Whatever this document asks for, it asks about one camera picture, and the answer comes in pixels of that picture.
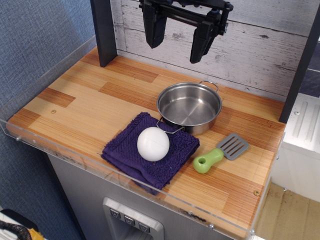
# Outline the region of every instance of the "white wood panel backdrop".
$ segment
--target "white wood panel backdrop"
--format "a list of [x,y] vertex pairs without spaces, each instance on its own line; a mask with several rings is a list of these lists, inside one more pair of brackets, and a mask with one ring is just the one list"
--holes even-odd
[[231,3],[228,32],[215,38],[201,62],[191,64],[195,27],[168,18],[163,42],[151,49],[139,2],[111,0],[118,54],[284,102],[320,0]]

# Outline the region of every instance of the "button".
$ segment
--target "button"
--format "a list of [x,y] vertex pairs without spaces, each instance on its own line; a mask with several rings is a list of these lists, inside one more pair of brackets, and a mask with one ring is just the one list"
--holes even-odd
[[117,212],[116,210],[113,210],[112,208],[110,208],[110,213],[113,217],[117,218],[117,219],[120,219],[121,216],[120,216],[120,213]]
[[141,222],[139,222],[139,229],[146,233],[150,233],[150,228],[147,225],[142,224]]
[[127,224],[130,224],[132,226],[135,226],[136,223],[135,223],[135,220],[133,220],[131,217],[128,217],[126,215],[124,215],[124,221],[127,223]]

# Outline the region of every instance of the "green spatula handle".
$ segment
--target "green spatula handle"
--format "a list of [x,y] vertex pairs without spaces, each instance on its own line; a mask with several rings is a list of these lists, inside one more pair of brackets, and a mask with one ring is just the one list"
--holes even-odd
[[205,155],[197,156],[193,160],[193,167],[198,173],[205,174],[213,164],[221,161],[223,158],[224,152],[219,148],[215,148]]

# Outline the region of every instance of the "black vertical post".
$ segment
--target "black vertical post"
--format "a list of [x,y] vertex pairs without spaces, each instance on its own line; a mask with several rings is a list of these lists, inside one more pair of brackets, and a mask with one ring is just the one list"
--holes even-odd
[[291,110],[294,107],[296,98],[298,96],[300,86],[302,84],[302,81],[308,69],[311,57],[315,51],[319,36],[320,36],[320,6],[315,15],[309,37],[306,41],[298,68],[296,69],[288,96],[286,97],[286,101],[282,109],[281,116],[279,118],[279,121],[282,123],[287,123],[289,119]]
[[110,0],[90,0],[96,44],[101,67],[117,56]]

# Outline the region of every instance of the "blue textured wall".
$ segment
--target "blue textured wall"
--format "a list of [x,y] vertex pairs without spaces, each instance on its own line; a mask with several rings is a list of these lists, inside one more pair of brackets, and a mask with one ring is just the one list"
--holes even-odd
[[[89,0],[0,0],[0,118],[8,120],[94,47]],[[43,153],[0,132],[0,206],[49,240],[80,234]]]

